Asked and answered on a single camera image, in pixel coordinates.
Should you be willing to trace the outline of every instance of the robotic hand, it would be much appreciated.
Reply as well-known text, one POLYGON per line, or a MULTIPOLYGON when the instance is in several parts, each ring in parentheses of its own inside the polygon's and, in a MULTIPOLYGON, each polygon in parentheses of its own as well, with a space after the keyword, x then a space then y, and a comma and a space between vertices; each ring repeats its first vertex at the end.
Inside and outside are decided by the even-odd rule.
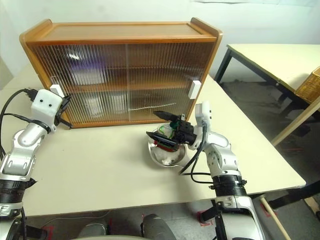
POLYGON ((25 189, 36 182, 31 178, 35 153, 45 136, 56 131, 69 101, 70 96, 39 90, 31 105, 30 123, 13 137, 12 149, 0 165, 0 240, 18 239, 23 232, 16 217, 23 209, 25 189))
POLYGON ((212 178, 210 188, 214 189, 216 194, 215 200, 212 201, 216 238, 264 240, 265 236, 252 199, 247 196, 244 187, 247 181, 242 179, 238 170, 238 161, 231 151, 231 144, 223 135, 210 130, 209 102, 205 101, 195 106, 196 126, 185 121, 184 115, 176 116, 163 111, 156 111, 154 114, 161 119, 171 121, 170 127, 173 129, 171 138, 158 132, 147 132, 158 147, 173 152, 177 151, 180 144, 188 144, 189 149, 197 149, 195 156, 180 173, 198 160, 201 151, 205 152, 212 178))

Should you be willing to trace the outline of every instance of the table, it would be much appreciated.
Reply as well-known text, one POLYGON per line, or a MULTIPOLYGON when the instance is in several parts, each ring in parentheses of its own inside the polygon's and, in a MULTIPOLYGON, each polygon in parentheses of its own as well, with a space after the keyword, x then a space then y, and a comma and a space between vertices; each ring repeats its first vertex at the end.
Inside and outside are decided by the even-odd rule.
MULTIPOLYGON (((31 65, 0 92, 1 106, 13 92, 25 87, 42 87, 31 65)), ((209 76, 197 102, 204 100, 210 101, 212 130, 225 135, 232 144, 242 176, 248 181, 245 185, 248 194, 306 184, 209 76)), ((29 117, 30 106, 28 98, 20 94, 7 112, 29 117)), ((190 121, 196 124, 194 110, 190 121)), ((26 123, 6 116, 2 126, 3 147, 8 151, 13 134, 26 123)), ((157 124, 139 124, 68 129, 59 125, 56 133, 48 135, 36 153, 32 177, 38 182, 25 191, 26 215, 78 213, 214 198, 215 193, 207 184, 194 183, 189 176, 178 176, 179 167, 164 168, 152 162, 145 132, 156 127, 157 124)), ((187 152, 189 157, 194 153, 187 152)), ((203 152, 195 170, 209 171, 203 152)))
POLYGON ((221 83, 222 77, 232 58, 258 74, 283 94, 282 103, 290 98, 289 104, 281 113, 285 117, 290 111, 307 108, 309 103, 295 95, 295 90, 310 73, 320 65, 320 45, 312 44, 229 44, 215 80, 221 83))

